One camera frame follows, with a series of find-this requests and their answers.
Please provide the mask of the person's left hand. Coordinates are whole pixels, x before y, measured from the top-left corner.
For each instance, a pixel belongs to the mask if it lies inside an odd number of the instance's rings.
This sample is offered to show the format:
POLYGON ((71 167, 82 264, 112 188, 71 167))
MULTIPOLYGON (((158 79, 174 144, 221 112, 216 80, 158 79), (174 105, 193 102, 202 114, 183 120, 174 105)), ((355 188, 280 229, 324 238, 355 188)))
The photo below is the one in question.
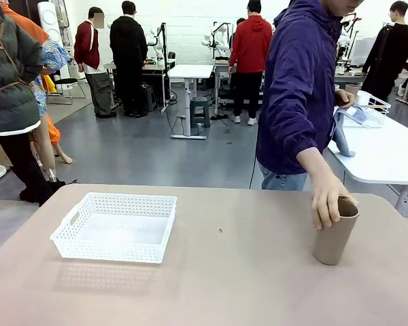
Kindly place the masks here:
POLYGON ((342 108, 351 107, 354 104, 355 96, 345 90, 335 91, 335 105, 342 108))

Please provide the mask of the person's right hand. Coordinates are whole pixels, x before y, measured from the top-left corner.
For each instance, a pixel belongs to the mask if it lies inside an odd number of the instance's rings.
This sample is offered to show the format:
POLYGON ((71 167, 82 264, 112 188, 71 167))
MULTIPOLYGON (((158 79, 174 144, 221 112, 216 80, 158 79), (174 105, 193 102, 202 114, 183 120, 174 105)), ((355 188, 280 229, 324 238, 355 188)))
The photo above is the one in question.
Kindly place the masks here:
POLYGON ((318 230, 330 228, 341 218, 339 212, 339 198, 349 200, 352 204, 357 201, 347 191, 333 172, 323 172, 314 175, 313 183, 313 225, 318 230))

